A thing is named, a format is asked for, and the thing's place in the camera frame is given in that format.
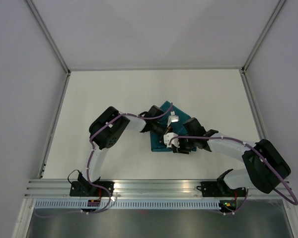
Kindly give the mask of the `teal cloth napkin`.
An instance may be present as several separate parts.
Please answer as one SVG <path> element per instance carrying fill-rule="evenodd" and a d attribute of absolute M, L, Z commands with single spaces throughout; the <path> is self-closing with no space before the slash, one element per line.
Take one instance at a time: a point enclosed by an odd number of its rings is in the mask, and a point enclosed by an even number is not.
<path fill-rule="evenodd" d="M 179 122 L 175 122 L 171 124 L 171 126 L 173 127 L 173 132 L 178 135 L 186 135 L 187 131 L 183 123 L 188 119 L 190 119 L 191 117 L 188 114 L 181 111 L 180 109 L 178 109 L 176 106 L 173 106 L 173 110 L 175 114 L 179 116 Z M 163 117 L 157 119 L 156 122 L 167 125 L 169 115 L 170 115 L 170 112 L 168 112 Z M 167 148 L 165 144 L 160 144 L 158 141 L 158 136 L 152 132 L 150 132 L 150 147 L 152 152 L 172 152 L 171 148 Z"/>

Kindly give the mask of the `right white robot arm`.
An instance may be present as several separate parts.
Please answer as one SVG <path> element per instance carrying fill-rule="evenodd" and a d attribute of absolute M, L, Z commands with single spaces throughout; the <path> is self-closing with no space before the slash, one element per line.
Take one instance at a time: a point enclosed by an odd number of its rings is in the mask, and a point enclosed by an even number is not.
<path fill-rule="evenodd" d="M 223 196 L 252 185 L 269 194 L 291 174 L 289 165 L 267 139 L 241 141 L 214 129 L 205 130 L 196 118 L 186 120 L 183 126 L 185 135 L 168 133 L 164 136 L 164 143 L 174 153 L 189 154 L 193 148 L 198 148 L 229 156 L 244 164 L 243 169 L 228 169 L 217 178 L 217 191 Z"/>

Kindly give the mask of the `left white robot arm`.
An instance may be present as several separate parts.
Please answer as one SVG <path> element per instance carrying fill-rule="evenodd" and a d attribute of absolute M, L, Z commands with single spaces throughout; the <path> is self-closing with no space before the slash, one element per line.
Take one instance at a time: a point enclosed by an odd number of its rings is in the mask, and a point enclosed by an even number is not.
<path fill-rule="evenodd" d="M 71 197 L 110 197 L 114 183 L 100 181 L 100 172 L 107 152 L 119 140 L 124 131 L 139 133 L 154 132 L 163 141 L 165 134 L 171 132 L 171 124 L 179 121 L 173 105 L 164 112 L 153 105 L 148 111 L 138 115 L 123 113 L 115 107 L 108 107 L 89 127 L 89 142 L 92 146 L 86 169 L 79 171 L 77 180 L 71 184 Z"/>

